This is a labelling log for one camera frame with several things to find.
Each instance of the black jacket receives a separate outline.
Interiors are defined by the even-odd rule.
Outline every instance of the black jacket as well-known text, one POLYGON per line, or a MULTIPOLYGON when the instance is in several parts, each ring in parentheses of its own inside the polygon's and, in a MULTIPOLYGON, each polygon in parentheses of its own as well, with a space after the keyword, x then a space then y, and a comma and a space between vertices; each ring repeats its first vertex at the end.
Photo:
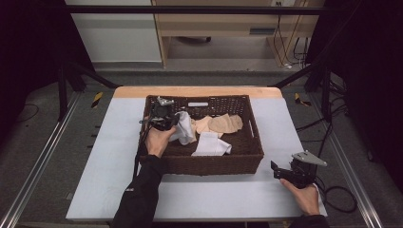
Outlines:
MULTIPOLYGON (((127 186, 119 209, 112 222, 112 228, 148 228, 154 219, 158 203, 158 186, 164 174, 163 162, 148 155, 139 175, 127 186)), ((323 216, 297 218, 290 228, 329 227, 323 216)))

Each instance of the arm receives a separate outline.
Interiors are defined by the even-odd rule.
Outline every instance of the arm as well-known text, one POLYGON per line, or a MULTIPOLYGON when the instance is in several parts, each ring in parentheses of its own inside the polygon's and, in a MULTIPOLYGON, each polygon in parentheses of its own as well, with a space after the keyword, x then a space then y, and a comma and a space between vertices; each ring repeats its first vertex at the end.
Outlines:
POLYGON ((290 228, 309 227, 309 228, 327 228, 330 227, 327 220, 319 212, 318 198, 319 193, 314 185, 308 185, 306 188, 298 189, 291 182, 281 179, 284 185, 296 198, 299 208, 304 216, 297 218, 290 228))
POLYGON ((112 222, 113 228, 150 227, 158 203, 158 187, 164 173, 160 157, 175 127, 169 131, 151 128, 145 141, 148 155, 139 175, 127 186, 119 209, 112 222))

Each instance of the wooden table edge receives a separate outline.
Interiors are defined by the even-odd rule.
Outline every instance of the wooden table edge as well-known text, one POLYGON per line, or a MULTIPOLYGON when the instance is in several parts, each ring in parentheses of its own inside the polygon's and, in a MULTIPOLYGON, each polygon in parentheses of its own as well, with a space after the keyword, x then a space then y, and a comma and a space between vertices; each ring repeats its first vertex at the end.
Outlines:
POLYGON ((249 95, 251 98, 282 98, 276 87, 259 86, 121 86, 113 98, 144 98, 148 95, 204 97, 249 95))

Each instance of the white table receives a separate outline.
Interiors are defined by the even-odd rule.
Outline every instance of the white table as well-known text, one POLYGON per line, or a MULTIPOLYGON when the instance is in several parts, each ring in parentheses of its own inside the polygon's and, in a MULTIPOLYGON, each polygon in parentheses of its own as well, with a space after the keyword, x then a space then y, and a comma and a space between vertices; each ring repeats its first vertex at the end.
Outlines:
MULTIPOLYGON (((249 94, 263 151, 255 175, 165 175, 155 221, 247 221, 299 217, 294 197, 273 178, 270 161, 289 169, 303 151, 279 90, 266 87, 121 87, 115 92, 67 213, 112 220, 131 182, 145 96, 249 94)), ((320 212, 327 216, 323 204, 320 212)))

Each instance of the brown wicker basket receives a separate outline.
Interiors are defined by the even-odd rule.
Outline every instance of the brown wicker basket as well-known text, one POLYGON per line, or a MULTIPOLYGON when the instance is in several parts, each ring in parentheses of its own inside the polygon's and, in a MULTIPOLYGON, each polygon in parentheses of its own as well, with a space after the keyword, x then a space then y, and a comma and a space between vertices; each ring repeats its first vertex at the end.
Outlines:
MULTIPOLYGON (((158 102, 157 97, 147 96, 144 116, 149 114, 151 104, 158 102)), ((167 173, 198 176, 256 173, 264 153, 249 96, 162 96, 162 98, 175 101, 172 105, 173 112, 187 111, 195 120, 202 119, 206 115, 217 117, 228 113, 238 114, 243 122, 242 130, 221 137, 223 141, 232 145, 230 155, 192 157, 191 154, 196 151, 198 142, 188 145, 181 145, 178 141, 170 142, 162 157, 167 163, 167 173), (188 106, 189 103, 208 103, 208 106, 188 106)))

